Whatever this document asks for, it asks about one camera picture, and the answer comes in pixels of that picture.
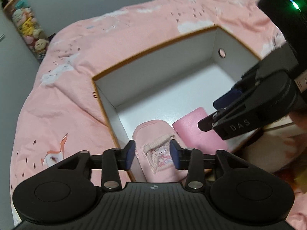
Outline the person's right hand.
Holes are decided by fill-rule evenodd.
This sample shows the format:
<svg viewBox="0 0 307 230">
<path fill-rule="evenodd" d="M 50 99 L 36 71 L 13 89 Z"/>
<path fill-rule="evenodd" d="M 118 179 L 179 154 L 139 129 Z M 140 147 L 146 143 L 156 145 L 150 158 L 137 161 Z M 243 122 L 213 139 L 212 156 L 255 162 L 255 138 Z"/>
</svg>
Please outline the person's right hand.
<svg viewBox="0 0 307 230">
<path fill-rule="evenodd" d="M 307 115 L 306 113 L 290 112 L 291 120 L 302 130 L 307 131 Z"/>
</svg>

